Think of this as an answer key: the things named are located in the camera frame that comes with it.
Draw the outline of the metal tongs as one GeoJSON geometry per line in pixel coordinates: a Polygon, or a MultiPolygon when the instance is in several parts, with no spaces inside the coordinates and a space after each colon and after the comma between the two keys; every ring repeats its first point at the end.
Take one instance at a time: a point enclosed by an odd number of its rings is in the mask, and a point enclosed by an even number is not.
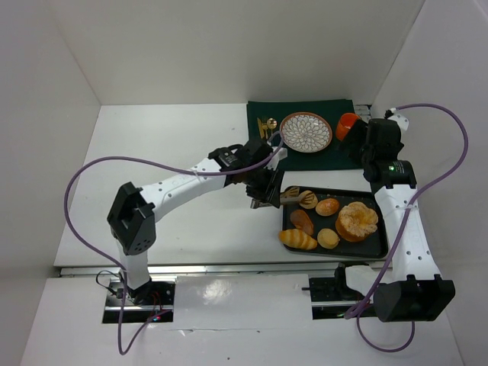
{"type": "Polygon", "coordinates": [[[303,192],[298,186],[292,186],[286,191],[281,192],[281,206],[287,206],[291,204],[298,204],[298,195],[303,192]]]}

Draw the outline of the brown oblong glazed bread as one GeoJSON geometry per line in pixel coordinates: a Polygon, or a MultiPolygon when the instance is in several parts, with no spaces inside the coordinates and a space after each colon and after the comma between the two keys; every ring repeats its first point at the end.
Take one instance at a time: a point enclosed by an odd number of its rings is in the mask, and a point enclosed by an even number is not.
{"type": "Polygon", "coordinates": [[[304,210],[294,210],[290,215],[292,224],[307,235],[312,236],[314,232],[313,222],[304,210]]]}

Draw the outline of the small pale round bun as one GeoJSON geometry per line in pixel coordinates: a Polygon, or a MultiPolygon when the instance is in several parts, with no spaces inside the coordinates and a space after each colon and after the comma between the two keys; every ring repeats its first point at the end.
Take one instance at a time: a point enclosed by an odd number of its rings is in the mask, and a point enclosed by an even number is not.
{"type": "Polygon", "coordinates": [[[298,195],[298,204],[307,210],[314,209],[318,204],[317,196],[310,190],[303,191],[298,195]]]}

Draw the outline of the glazed round sesame bun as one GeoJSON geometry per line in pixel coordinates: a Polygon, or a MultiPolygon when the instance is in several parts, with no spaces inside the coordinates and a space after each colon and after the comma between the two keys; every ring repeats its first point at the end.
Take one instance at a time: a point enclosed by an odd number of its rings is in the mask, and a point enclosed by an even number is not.
{"type": "Polygon", "coordinates": [[[339,211],[340,203],[335,198],[327,198],[317,203],[315,211],[322,217],[330,217],[339,211]]]}

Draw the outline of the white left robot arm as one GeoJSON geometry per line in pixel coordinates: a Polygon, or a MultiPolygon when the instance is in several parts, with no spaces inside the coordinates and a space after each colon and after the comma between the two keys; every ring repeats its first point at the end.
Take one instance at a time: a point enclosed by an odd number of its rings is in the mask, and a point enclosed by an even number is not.
{"type": "Polygon", "coordinates": [[[119,187],[108,224],[118,241],[122,279],[131,300],[142,303],[153,290],[147,252],[165,215],[203,194],[237,184],[245,185],[254,203],[280,207],[284,173],[278,165],[286,158],[284,147],[257,138],[215,149],[187,174],[142,187],[131,182],[119,187]]]}

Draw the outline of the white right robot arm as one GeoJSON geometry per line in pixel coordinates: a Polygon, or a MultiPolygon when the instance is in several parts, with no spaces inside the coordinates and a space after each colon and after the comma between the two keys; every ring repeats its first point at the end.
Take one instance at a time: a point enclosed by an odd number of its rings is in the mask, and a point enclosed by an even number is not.
{"type": "Polygon", "coordinates": [[[387,235],[384,267],[351,266],[345,270],[347,285],[359,290],[363,300],[349,308],[345,318],[358,317],[371,305],[384,322],[431,322],[455,295],[454,283],[445,280],[430,252],[419,214],[421,190],[410,162],[399,159],[402,135],[409,121],[391,108],[382,118],[357,120],[341,149],[361,163],[387,235]]]}

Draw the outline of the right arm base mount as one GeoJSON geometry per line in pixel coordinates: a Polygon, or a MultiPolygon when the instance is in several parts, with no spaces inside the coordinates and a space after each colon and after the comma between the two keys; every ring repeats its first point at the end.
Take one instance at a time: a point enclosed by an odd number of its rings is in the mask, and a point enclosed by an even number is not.
{"type": "Polygon", "coordinates": [[[311,277],[301,290],[310,296],[313,320],[342,319],[349,307],[363,300],[364,296],[346,285],[345,269],[339,263],[331,274],[311,277]]]}

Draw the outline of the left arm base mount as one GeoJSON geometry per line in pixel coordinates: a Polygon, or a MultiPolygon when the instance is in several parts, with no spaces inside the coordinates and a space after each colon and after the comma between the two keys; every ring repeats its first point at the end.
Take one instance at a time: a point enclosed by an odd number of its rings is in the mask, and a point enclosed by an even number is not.
{"type": "Polygon", "coordinates": [[[149,284],[143,285],[140,291],[128,290],[125,297],[120,273],[109,270],[99,271],[95,276],[95,283],[107,291],[102,317],[104,324],[118,322],[123,300],[125,303],[122,323],[144,323],[148,319],[151,323],[173,321],[175,279],[152,280],[149,284]]]}

